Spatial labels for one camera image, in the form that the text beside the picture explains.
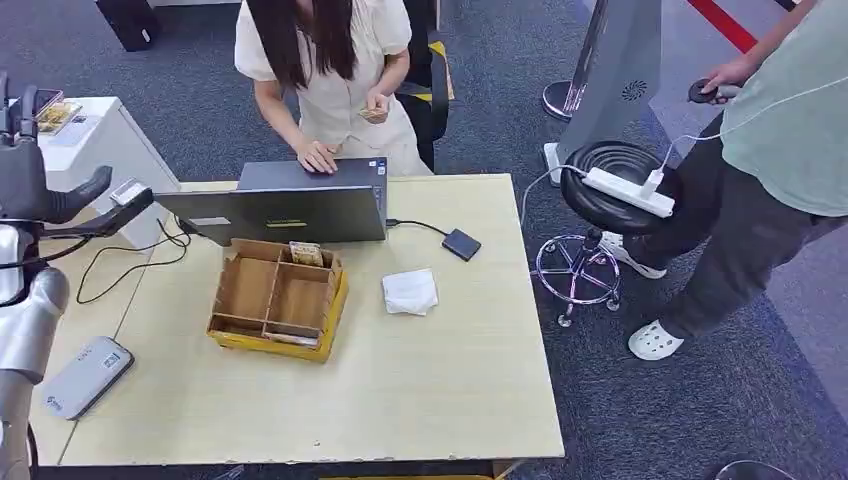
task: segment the label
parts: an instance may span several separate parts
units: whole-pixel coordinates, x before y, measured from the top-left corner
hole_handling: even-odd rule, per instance
[[[189,223],[193,223],[198,227],[208,227],[211,225],[230,225],[230,221],[224,217],[209,217],[209,218],[190,218]]]
[[[106,360],[103,360],[103,366],[106,368],[112,368],[120,360],[121,357],[119,357],[117,353],[111,353],[108,357],[106,357]]]
[[[116,192],[116,194],[112,197],[119,205],[124,206],[130,203],[137,195],[145,190],[144,185],[136,182],[130,185],[123,192]]]

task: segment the white power strip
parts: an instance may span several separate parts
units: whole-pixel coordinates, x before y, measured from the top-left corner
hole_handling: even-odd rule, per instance
[[[583,183],[660,218],[670,217],[674,209],[673,199],[653,190],[646,190],[643,185],[617,177],[598,167],[589,170],[583,178]]]

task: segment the red rope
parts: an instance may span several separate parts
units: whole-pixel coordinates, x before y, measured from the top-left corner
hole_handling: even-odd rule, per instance
[[[747,52],[757,44],[757,39],[713,0],[689,0],[689,3],[742,52]]]

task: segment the man's hand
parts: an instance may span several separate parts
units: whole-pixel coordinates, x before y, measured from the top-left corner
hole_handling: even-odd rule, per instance
[[[747,56],[742,55],[730,63],[719,65],[707,74],[706,78],[710,81],[701,90],[701,93],[710,93],[723,85],[736,85],[741,87],[754,73],[756,73],[759,68],[760,66],[757,63],[749,59]],[[715,102],[727,103],[727,98],[718,96],[716,97]]]

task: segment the gray t-shirt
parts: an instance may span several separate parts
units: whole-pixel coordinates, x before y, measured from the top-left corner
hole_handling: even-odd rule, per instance
[[[819,0],[725,109],[722,133],[770,104],[848,76],[848,0]],[[848,81],[791,100],[722,137],[727,163],[780,202],[848,215]]]

